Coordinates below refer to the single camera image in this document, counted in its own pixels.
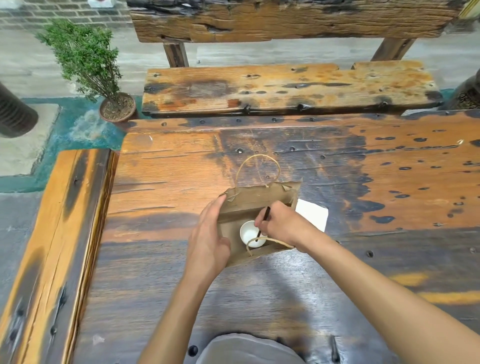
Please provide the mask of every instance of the soil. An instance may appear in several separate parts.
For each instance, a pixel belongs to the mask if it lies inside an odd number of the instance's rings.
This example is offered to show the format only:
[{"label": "soil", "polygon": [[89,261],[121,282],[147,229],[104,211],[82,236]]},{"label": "soil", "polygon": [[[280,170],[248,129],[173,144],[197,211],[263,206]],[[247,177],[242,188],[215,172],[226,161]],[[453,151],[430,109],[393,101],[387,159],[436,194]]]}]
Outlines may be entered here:
[{"label": "soil", "polygon": [[120,94],[119,98],[121,105],[120,109],[110,101],[105,103],[103,109],[101,110],[102,115],[105,116],[105,118],[117,121],[125,118],[132,112],[134,106],[133,99],[129,95],[123,94]]}]

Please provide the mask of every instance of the white paper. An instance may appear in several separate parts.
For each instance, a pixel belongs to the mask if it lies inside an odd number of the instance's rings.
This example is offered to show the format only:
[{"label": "white paper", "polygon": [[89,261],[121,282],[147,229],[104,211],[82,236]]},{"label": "white paper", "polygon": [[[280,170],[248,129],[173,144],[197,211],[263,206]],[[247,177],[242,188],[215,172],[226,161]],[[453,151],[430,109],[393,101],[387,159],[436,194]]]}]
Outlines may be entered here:
[{"label": "white paper", "polygon": [[298,199],[295,211],[311,222],[318,230],[325,232],[328,218],[328,208]]}]

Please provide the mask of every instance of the rope handle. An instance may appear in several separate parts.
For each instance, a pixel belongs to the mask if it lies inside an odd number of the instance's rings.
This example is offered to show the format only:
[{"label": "rope handle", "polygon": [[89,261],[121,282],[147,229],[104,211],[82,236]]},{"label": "rope handle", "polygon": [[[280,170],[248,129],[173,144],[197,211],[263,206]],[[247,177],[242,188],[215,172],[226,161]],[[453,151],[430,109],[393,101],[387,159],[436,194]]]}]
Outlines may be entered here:
[{"label": "rope handle", "polygon": [[284,246],[286,246],[288,249],[293,249],[295,248],[294,246],[290,245],[290,244],[287,244],[286,242],[283,242],[281,240],[277,240],[277,239],[273,239],[273,238],[269,238],[268,236],[261,236],[259,238],[252,238],[250,240],[248,240],[248,243],[246,244],[247,245],[247,252],[250,256],[252,256],[252,252],[250,251],[250,248],[249,248],[249,245],[251,242],[255,241],[255,240],[261,240],[261,239],[265,239],[265,240],[270,240],[271,242],[276,242],[276,243],[279,243],[279,244],[282,244]]},{"label": "rope handle", "polygon": [[275,182],[276,180],[278,180],[278,177],[280,177],[280,173],[282,172],[282,169],[280,168],[280,164],[279,164],[274,158],[272,158],[271,156],[268,156],[267,154],[254,154],[254,155],[252,155],[252,156],[249,156],[247,159],[245,159],[245,160],[243,161],[242,164],[240,164],[240,168],[239,168],[239,170],[237,171],[237,174],[235,175],[235,189],[237,189],[237,183],[238,183],[238,179],[239,179],[239,174],[240,174],[240,171],[241,171],[243,165],[245,164],[246,161],[248,161],[249,159],[255,158],[255,157],[265,157],[265,158],[268,158],[268,159],[272,160],[273,162],[275,162],[275,164],[276,164],[276,166],[277,166],[277,168],[278,168],[278,173],[277,173],[277,175],[276,175],[276,177],[275,177],[274,182]]}]

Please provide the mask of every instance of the brown paper bag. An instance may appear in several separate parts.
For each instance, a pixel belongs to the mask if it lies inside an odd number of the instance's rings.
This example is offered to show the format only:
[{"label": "brown paper bag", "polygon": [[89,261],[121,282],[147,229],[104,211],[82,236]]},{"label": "brown paper bag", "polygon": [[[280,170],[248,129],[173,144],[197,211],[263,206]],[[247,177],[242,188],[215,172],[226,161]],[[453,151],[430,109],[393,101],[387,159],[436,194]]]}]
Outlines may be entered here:
[{"label": "brown paper bag", "polygon": [[288,249],[281,244],[267,240],[259,248],[250,248],[252,254],[250,255],[247,252],[246,245],[241,240],[240,227],[249,220],[255,220],[262,208],[269,206],[276,200],[295,210],[299,189],[300,182],[271,182],[268,185],[229,188],[224,192],[227,194],[227,199],[223,203],[218,216],[218,233],[220,236],[230,239],[231,255],[227,267],[248,262],[265,254]]}]

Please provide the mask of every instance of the white cup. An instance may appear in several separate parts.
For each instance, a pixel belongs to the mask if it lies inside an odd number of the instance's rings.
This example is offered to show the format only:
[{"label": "white cup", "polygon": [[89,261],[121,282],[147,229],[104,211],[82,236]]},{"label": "white cup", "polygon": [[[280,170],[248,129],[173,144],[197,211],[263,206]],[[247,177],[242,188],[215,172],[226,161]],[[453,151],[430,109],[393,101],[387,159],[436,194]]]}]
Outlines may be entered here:
[{"label": "white cup", "polygon": [[[245,245],[247,245],[250,239],[256,238],[258,235],[259,230],[258,228],[255,227],[254,222],[255,222],[254,220],[247,221],[240,228],[240,237]],[[259,248],[263,244],[265,244],[265,242],[266,242],[265,239],[258,239],[257,241],[254,240],[248,245],[248,247]]]}]

